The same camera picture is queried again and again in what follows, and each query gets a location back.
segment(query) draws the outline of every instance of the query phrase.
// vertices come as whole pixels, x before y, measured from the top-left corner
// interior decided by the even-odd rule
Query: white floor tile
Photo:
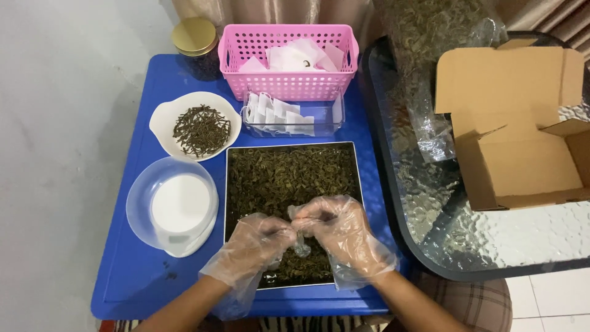
[[[588,332],[590,315],[542,317],[545,332]]]
[[[518,276],[507,278],[506,283],[510,290],[510,299],[512,300],[512,317],[528,318],[539,317],[539,309],[535,301],[533,286],[530,283],[529,276]]]
[[[590,268],[530,276],[541,317],[590,314],[588,280]]]
[[[510,332],[543,332],[541,318],[517,318],[512,320]]]

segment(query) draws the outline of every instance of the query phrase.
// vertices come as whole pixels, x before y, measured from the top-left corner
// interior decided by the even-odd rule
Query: textured glass tabletop
[[[391,196],[401,201],[403,210],[396,211],[398,224],[407,227],[407,232],[402,229],[404,241],[413,242],[409,247],[415,256],[430,260],[430,269],[450,279],[492,279],[590,265],[589,202],[471,211],[456,160],[426,163],[420,154],[386,39],[369,47],[365,57],[362,75],[365,82],[371,81],[369,90],[378,105],[378,111],[368,112],[379,113],[375,123],[382,128],[376,130],[384,131],[389,152],[383,159],[391,164],[397,186],[391,186],[396,191]],[[590,108],[562,108],[560,116],[590,121]],[[564,261],[572,263],[557,268],[553,264]],[[506,269],[533,265],[537,270]],[[488,273],[464,276],[478,271]]]

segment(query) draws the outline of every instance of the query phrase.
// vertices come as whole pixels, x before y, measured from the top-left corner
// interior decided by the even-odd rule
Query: glass table
[[[566,47],[536,32],[511,32],[510,38]],[[367,48],[360,76],[390,228],[408,257],[458,281],[590,266],[590,202],[473,212],[456,160],[427,163],[420,154],[386,37]],[[590,100],[588,71],[584,79]],[[585,103],[559,112],[562,119],[590,121]]]

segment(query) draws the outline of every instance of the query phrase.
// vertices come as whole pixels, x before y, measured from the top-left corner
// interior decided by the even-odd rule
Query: dark tea in jar
[[[194,78],[213,81],[221,76],[213,23],[201,17],[183,19],[172,31],[172,42]]]

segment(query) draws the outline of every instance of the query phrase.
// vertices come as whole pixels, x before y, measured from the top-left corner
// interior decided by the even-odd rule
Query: clear plastic container
[[[303,89],[315,89],[314,86],[304,86]],[[310,137],[310,136],[332,136],[342,127],[345,121],[344,97],[341,87],[336,87],[336,93],[332,100],[321,100],[312,102],[297,102],[292,100],[281,99],[282,95],[268,94],[273,100],[276,98],[280,101],[291,105],[300,106],[302,116],[313,116],[313,123],[255,123],[248,121],[248,115],[251,111],[248,108],[249,94],[259,95],[264,92],[260,86],[248,86],[244,90],[244,107],[242,108],[242,121],[252,136],[256,137]]]
[[[154,196],[164,183],[181,175],[190,175],[200,180],[197,184],[205,188],[198,190],[200,197],[194,197],[191,200],[194,203],[186,208],[193,209],[199,202],[208,204],[203,203],[204,206],[198,207],[201,209],[201,218],[196,218],[189,225],[183,225],[181,231],[171,231],[171,227],[155,220]],[[195,191],[194,188],[181,187],[175,194],[183,195],[191,190]],[[171,256],[185,257],[199,249],[211,234],[218,206],[219,196],[215,183],[203,166],[187,158],[166,157],[154,162],[139,174],[127,195],[126,211],[129,226],[141,241],[165,250]]]

